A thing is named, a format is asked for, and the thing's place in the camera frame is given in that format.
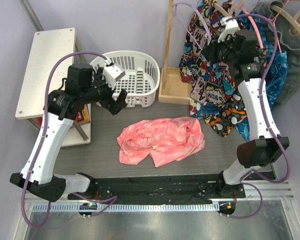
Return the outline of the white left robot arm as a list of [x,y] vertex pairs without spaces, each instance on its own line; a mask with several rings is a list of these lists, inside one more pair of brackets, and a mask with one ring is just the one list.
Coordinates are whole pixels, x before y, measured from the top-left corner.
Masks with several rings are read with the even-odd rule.
[[125,76],[117,63],[94,69],[87,63],[74,63],[60,88],[51,91],[44,105],[42,125],[33,150],[20,172],[13,173],[10,182],[31,194],[56,202],[64,194],[79,193],[90,200],[97,192],[92,177],[53,174],[54,165],[67,132],[86,105],[99,103],[112,115],[127,107],[127,91],[122,89],[113,98],[116,83]]

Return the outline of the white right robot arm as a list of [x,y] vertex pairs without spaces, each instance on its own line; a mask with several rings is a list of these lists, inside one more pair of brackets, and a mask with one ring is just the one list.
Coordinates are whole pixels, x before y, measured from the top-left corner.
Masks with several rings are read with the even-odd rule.
[[224,30],[213,36],[202,50],[211,63],[228,65],[243,99],[250,129],[250,140],[237,147],[237,159],[216,180],[216,193],[223,198],[238,190],[250,174],[267,180],[258,170],[276,162],[290,145],[288,137],[281,136],[272,116],[263,80],[266,57],[256,48],[257,42],[254,31]]

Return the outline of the lilac plastic hanger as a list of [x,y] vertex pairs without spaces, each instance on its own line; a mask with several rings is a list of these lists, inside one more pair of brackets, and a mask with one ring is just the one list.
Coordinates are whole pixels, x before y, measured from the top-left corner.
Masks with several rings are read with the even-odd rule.
[[211,40],[212,40],[212,35],[211,35],[211,32],[210,32],[210,29],[207,25],[207,23],[205,22],[202,14],[198,11],[198,9],[190,4],[190,3],[186,3],[186,2],[179,2],[179,3],[174,3],[173,4],[173,17],[180,23],[180,21],[177,19],[176,15],[177,15],[177,6],[179,5],[185,5],[189,8],[191,8],[193,10],[193,17],[191,18],[191,20],[193,21],[193,23],[196,22],[196,20],[199,20],[199,25],[202,26],[205,30],[205,38],[208,40],[208,42],[210,43]]

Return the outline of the pink patterned shorts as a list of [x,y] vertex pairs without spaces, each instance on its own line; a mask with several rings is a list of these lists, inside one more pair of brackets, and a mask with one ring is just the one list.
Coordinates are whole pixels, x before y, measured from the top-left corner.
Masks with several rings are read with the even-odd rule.
[[199,120],[193,117],[142,120],[117,137],[119,162],[138,165],[151,156],[156,168],[181,161],[205,147]]

